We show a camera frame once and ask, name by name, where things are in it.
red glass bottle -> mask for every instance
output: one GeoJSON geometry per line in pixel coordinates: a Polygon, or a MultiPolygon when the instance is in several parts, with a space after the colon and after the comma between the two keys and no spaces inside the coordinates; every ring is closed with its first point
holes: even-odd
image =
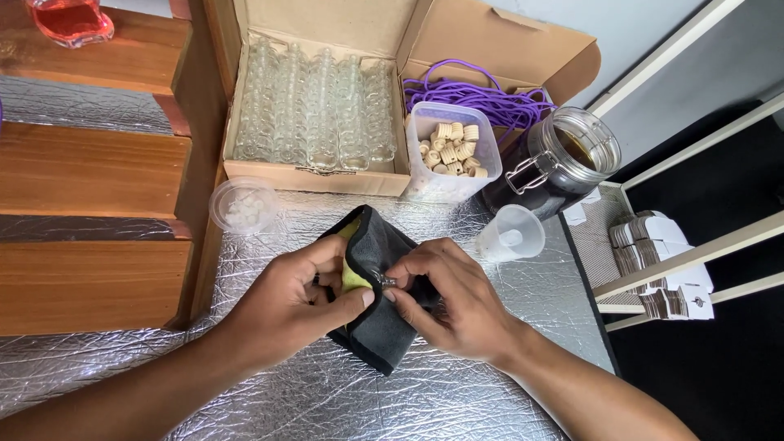
{"type": "Polygon", "coordinates": [[[27,0],[38,29],[70,49],[106,42],[114,35],[111,19],[99,10],[100,0],[27,0]]]}

metal clasp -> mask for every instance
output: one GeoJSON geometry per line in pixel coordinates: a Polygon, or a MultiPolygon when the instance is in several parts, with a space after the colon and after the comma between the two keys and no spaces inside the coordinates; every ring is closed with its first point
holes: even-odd
{"type": "Polygon", "coordinates": [[[550,153],[549,150],[544,150],[541,153],[539,153],[537,156],[534,156],[533,158],[528,158],[528,159],[524,160],[523,162],[517,164],[517,167],[514,167],[514,171],[506,172],[505,173],[506,182],[509,184],[510,187],[512,187],[512,190],[514,190],[515,193],[517,193],[519,195],[522,195],[529,188],[536,188],[539,185],[544,184],[545,181],[547,180],[547,178],[550,176],[550,174],[553,171],[555,171],[555,169],[557,169],[559,165],[560,165],[560,163],[558,162],[557,159],[555,159],[553,154],[550,153]],[[543,155],[546,156],[547,159],[550,160],[551,167],[547,171],[542,170],[542,167],[539,165],[539,162],[538,162],[539,161],[539,157],[541,157],[543,155]],[[535,178],[534,180],[531,180],[530,182],[528,182],[526,185],[522,186],[521,188],[518,188],[515,184],[512,183],[512,180],[515,177],[517,177],[517,175],[523,173],[530,166],[536,166],[536,169],[541,174],[537,178],[535,178]]]}

box lid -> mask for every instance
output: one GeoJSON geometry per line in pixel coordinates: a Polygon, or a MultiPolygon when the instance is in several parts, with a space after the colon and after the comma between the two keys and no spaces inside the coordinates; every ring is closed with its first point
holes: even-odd
{"type": "Polygon", "coordinates": [[[601,65],[596,38],[582,32],[477,0],[420,0],[397,51],[398,71],[408,63],[431,66],[449,58],[497,77],[547,86],[556,104],[585,89],[601,65]]]}
{"type": "Polygon", "coordinates": [[[234,0],[247,30],[394,58],[416,0],[234,0]]]}

left hand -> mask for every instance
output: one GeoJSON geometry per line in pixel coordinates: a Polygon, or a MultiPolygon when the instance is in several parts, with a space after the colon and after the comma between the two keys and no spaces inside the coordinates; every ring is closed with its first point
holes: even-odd
{"type": "Polygon", "coordinates": [[[275,257],[213,331],[253,372],[277,365],[329,331],[357,318],[374,299],[360,288],[326,300],[325,286],[340,292],[347,241],[331,235],[275,257]],[[319,286],[312,286],[319,274],[319,286]]]}

open cardboard box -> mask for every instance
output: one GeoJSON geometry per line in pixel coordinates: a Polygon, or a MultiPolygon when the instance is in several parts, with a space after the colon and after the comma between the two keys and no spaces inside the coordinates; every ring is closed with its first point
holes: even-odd
{"type": "MultiPolygon", "coordinates": [[[[229,178],[261,177],[281,190],[399,196],[411,179],[404,97],[400,81],[393,82],[393,97],[397,97],[393,99],[397,134],[393,162],[373,164],[365,172],[319,173],[307,166],[234,161],[249,45],[259,35],[298,42],[308,56],[329,47],[337,60],[350,54],[394,60],[399,80],[422,78],[438,61],[459,58],[490,71],[507,92],[545,86],[555,104],[563,104],[586,88],[601,64],[594,37],[493,9],[477,0],[234,0],[234,9],[242,51],[223,166],[229,178]]],[[[490,84],[483,74],[456,64],[438,68],[431,78],[443,76],[480,86],[490,84]]]]}

